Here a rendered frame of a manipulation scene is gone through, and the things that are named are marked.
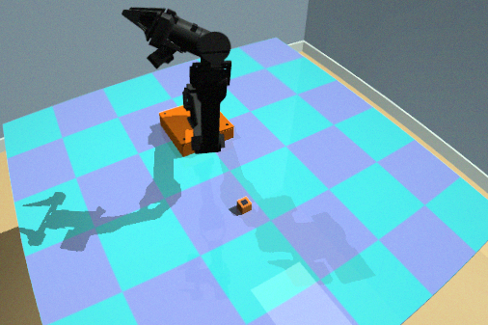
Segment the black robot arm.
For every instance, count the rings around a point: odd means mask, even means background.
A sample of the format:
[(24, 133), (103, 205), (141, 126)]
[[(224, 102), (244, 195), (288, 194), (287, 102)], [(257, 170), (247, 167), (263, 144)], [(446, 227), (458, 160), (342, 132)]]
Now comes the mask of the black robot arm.
[[(167, 39), (147, 59), (158, 69), (169, 64), (176, 51), (183, 53)], [(189, 67), (190, 83), (182, 92), (183, 108), (190, 111), (187, 120), (193, 131), (191, 150), (195, 154), (220, 152), (225, 147), (224, 134), (220, 134), (220, 103), (230, 85), (231, 60), (224, 61), (230, 54), (230, 41), (225, 34), (203, 28), (191, 53), (201, 57)]]

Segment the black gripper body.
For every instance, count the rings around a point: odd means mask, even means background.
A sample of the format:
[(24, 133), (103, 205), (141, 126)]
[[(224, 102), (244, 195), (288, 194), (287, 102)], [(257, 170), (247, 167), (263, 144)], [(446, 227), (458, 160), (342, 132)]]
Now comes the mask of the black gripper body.
[(164, 12), (160, 19), (157, 19), (150, 35), (149, 45), (160, 48), (169, 39), (181, 47), (182, 52), (191, 53), (196, 46), (202, 29), (197, 24), (178, 17), (176, 12), (168, 8), (167, 12)]

